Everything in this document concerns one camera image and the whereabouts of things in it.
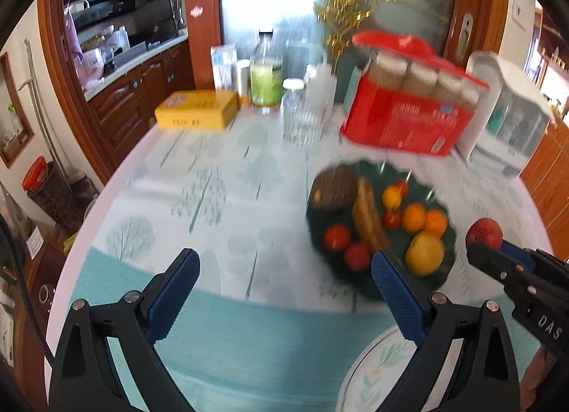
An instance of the blue gripper pad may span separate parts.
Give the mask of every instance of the blue gripper pad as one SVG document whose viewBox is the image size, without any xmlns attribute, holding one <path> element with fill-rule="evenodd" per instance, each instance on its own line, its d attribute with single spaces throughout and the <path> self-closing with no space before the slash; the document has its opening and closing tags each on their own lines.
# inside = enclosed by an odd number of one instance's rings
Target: blue gripper pad
<svg viewBox="0 0 569 412">
<path fill-rule="evenodd" d="M 373 257 L 372 277 L 403 337 L 414 341 L 417 347 L 420 347 L 427 339 L 423 326 L 423 311 L 383 252 L 376 253 Z"/>
<path fill-rule="evenodd" d="M 525 252 L 520 247 L 517 247 L 513 243 L 507 242 L 506 240 L 502 240 L 502 247 L 500 248 L 500 252 L 509 256 L 514 261 L 520 263 L 528 270 L 528 272 L 533 273 L 533 270 L 536 267 L 536 263 L 533 261 L 528 252 Z"/>
<path fill-rule="evenodd" d="M 148 311 L 144 336 L 149 344 L 168 336 L 174 321 L 200 276 L 200 257 L 193 250 L 178 256 L 164 273 L 168 280 Z"/>
</svg>

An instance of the round dining table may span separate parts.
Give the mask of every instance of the round dining table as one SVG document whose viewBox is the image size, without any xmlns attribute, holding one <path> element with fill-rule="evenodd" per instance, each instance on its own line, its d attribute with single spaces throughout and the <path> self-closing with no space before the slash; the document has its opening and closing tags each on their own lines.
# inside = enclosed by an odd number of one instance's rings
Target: round dining table
<svg viewBox="0 0 569 412">
<path fill-rule="evenodd" d="M 247 108 L 223 132 L 154 127 L 79 231 L 49 317 L 53 352 L 73 300 L 118 301 L 191 248 L 200 256 L 200 277 L 155 348 L 197 411 L 375 411 L 415 346 L 400 335 L 385 303 L 335 279 L 305 219 L 315 176 L 326 166 L 364 159 L 388 161 L 433 187 L 457 237 L 456 261 L 440 291 L 454 303 L 497 301 L 523 374 L 538 342 L 511 318 L 502 286 L 469 265 L 464 244 L 474 221 L 492 217 L 506 240 L 551 252 L 521 180 L 470 169 L 456 152 L 432 157 L 357 146 L 341 136 L 344 120 L 336 108 L 312 149 L 283 140 L 280 115 Z M 109 343 L 129 401 L 145 410 L 118 343 Z M 446 382 L 459 350 L 460 344 L 451 347 Z M 431 402 L 440 401 L 443 377 Z M 48 391 L 49 380 L 46 365 Z"/>
</svg>

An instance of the yellow box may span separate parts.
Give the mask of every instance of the yellow box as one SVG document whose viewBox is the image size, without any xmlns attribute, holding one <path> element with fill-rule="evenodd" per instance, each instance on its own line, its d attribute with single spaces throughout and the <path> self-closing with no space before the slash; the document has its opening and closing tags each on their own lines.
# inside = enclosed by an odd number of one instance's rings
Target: yellow box
<svg viewBox="0 0 569 412">
<path fill-rule="evenodd" d="M 223 131 L 237 113 L 233 91 L 178 91 L 156 107 L 162 129 Z"/>
</svg>

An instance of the tablecloth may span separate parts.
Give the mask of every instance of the tablecloth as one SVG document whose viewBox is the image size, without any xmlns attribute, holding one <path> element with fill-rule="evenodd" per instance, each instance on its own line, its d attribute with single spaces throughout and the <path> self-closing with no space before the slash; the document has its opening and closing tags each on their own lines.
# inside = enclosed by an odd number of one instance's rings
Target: tablecloth
<svg viewBox="0 0 569 412">
<path fill-rule="evenodd" d="M 448 207 L 456 263 L 441 291 L 455 303 L 494 298 L 506 312 L 501 286 L 468 264 L 464 236 L 493 217 L 507 240 L 548 249 L 519 185 L 471 171 L 456 154 L 353 145 L 339 134 L 343 119 L 338 109 L 314 149 L 288 145 L 281 118 L 252 111 L 222 133 L 163 132 L 110 206 L 67 304 L 118 300 L 193 248 L 200 278 L 156 344 L 193 407 L 332 410 L 352 362 L 394 320 L 384 303 L 333 278 L 311 246 L 305 206 L 323 167 L 367 159 L 410 170 Z M 522 371 L 537 342 L 511 318 L 509 328 Z M 133 405 L 144 408 L 118 345 L 112 350 Z"/>
</svg>

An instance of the green plate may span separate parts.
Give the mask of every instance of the green plate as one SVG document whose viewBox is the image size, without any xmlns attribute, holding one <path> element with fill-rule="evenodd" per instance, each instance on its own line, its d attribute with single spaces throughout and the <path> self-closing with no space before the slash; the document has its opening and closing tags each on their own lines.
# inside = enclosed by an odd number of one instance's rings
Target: green plate
<svg viewBox="0 0 569 412">
<path fill-rule="evenodd" d="M 389 163 L 383 165 L 376 165 L 364 160 L 360 162 L 349 165 L 357 177 L 366 176 L 370 181 L 373 192 L 376 198 L 376 205 L 378 206 L 379 214 L 383 214 L 383 207 L 381 204 L 381 194 L 383 191 L 394 184 L 399 179 L 406 179 L 408 174 L 397 171 Z M 432 187 L 420 184 L 417 182 L 415 177 L 411 175 L 408 180 L 409 183 L 409 193 L 403 199 L 401 208 L 405 208 L 409 203 L 418 202 L 422 204 L 426 209 L 429 208 L 439 208 L 447 213 L 447 208 L 442 205 L 432 193 Z M 334 276 L 341 281 L 345 281 L 353 284 L 359 292 L 364 296 L 375 299 L 382 300 L 383 297 L 379 290 L 377 290 L 376 284 L 373 281 L 371 269 L 367 269 L 362 272 L 352 272 L 344 264 L 343 253 L 331 253 L 324 247 L 324 233 L 333 224 L 342 223 L 352 231 L 352 235 L 355 237 L 355 228 L 352 222 L 352 209 L 345 208 L 344 210 L 337 211 L 335 213 L 323 213 L 322 211 L 317 211 L 313 209 L 310 205 L 306 210 L 306 217 L 308 219 L 308 227 L 310 230 L 310 237 L 312 239 L 312 244 L 320 252 L 322 257 L 326 260 Z M 389 242 L 392 247 L 392 252 L 394 253 L 397 260 L 399 260 L 402 266 L 405 266 L 403 259 L 409 244 L 413 236 L 406 233 L 402 229 L 398 228 L 395 230 L 386 231 L 389 237 Z M 456 231 L 452 227 L 450 220 L 447 230 L 441 239 L 445 245 L 446 253 L 443 263 L 440 265 L 439 270 L 436 273 L 431 274 L 428 277 L 416 278 L 417 281 L 425 285 L 425 288 L 429 292 L 434 292 L 438 290 L 443 283 L 447 280 L 448 273 L 451 271 L 452 265 L 456 258 L 454 254 L 454 243 L 456 242 Z"/>
</svg>

